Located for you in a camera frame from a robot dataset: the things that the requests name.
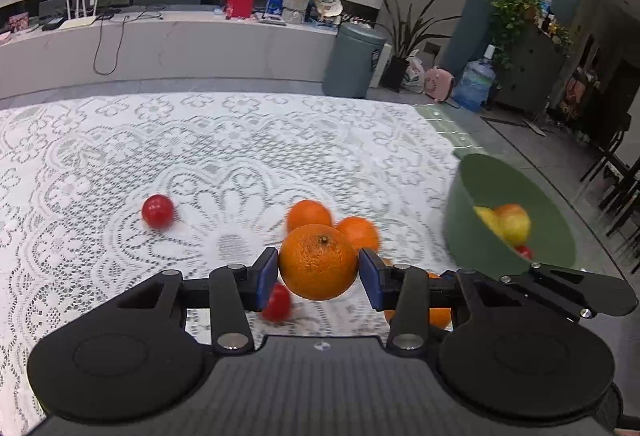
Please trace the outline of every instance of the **trash can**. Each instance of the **trash can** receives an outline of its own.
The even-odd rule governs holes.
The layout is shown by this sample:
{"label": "trash can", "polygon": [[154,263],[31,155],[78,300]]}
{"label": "trash can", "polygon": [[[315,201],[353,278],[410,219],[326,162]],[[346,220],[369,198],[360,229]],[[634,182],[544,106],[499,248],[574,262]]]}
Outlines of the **trash can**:
{"label": "trash can", "polygon": [[373,28],[342,25],[324,74],[322,93],[364,99],[385,42],[386,37]]}

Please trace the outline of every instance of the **green bowl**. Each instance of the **green bowl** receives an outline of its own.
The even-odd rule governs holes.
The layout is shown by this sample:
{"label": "green bowl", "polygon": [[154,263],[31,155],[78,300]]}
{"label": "green bowl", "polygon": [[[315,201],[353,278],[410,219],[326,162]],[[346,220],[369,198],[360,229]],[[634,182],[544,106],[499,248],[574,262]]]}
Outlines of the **green bowl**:
{"label": "green bowl", "polygon": [[471,154],[460,161],[444,216],[444,236],[460,267],[494,279],[529,268],[530,261],[496,236],[474,211],[515,203],[531,218],[527,246],[538,263],[571,268],[575,242],[569,225],[549,197],[517,169],[491,156]]}

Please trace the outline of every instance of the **water bottle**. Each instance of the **water bottle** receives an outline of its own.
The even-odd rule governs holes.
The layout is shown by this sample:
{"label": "water bottle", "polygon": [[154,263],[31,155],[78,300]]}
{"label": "water bottle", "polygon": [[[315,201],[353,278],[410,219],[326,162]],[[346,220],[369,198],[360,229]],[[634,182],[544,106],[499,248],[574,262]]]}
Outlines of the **water bottle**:
{"label": "water bottle", "polygon": [[463,108],[471,111],[479,111],[487,97],[489,90],[495,81],[495,71],[491,67],[491,60],[494,57],[495,46],[490,44],[486,47],[484,57],[478,61],[471,61],[465,66],[462,79],[453,88],[451,97]]}

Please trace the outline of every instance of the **orange fruit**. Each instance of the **orange fruit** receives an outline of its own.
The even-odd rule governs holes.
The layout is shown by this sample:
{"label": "orange fruit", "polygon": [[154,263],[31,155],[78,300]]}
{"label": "orange fruit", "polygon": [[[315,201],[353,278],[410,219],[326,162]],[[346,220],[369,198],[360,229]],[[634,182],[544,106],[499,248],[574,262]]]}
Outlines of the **orange fruit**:
{"label": "orange fruit", "polygon": [[296,203],[287,214],[287,232],[293,232],[302,225],[334,225],[331,213],[324,205],[313,200]]}
{"label": "orange fruit", "polygon": [[378,230],[369,220],[352,216],[343,219],[335,226],[335,229],[346,236],[356,252],[362,248],[371,249],[374,252],[380,249]]}
{"label": "orange fruit", "polygon": [[[441,279],[439,275],[429,272],[432,279]],[[385,310],[385,319],[390,322],[395,315],[395,310]],[[429,324],[444,330],[451,322],[451,308],[429,308]]]}
{"label": "orange fruit", "polygon": [[326,301],[346,291],[358,273],[350,242],[326,225],[303,225],[280,248],[280,275],[296,295]]}

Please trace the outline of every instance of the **red tomato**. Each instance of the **red tomato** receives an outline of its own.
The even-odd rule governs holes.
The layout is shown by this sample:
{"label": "red tomato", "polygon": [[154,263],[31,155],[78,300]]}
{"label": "red tomato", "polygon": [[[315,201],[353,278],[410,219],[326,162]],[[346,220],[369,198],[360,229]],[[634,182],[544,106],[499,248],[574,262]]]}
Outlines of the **red tomato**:
{"label": "red tomato", "polygon": [[286,286],[276,283],[267,306],[262,310],[262,318],[270,322],[282,322],[291,313],[291,293]]}
{"label": "red tomato", "polygon": [[516,252],[519,253],[522,257],[526,257],[531,261],[533,259],[533,252],[529,247],[525,247],[524,245],[521,247],[516,247]]}
{"label": "red tomato", "polygon": [[142,219],[153,229],[165,229],[174,222],[174,204],[161,194],[146,199],[142,206]]}

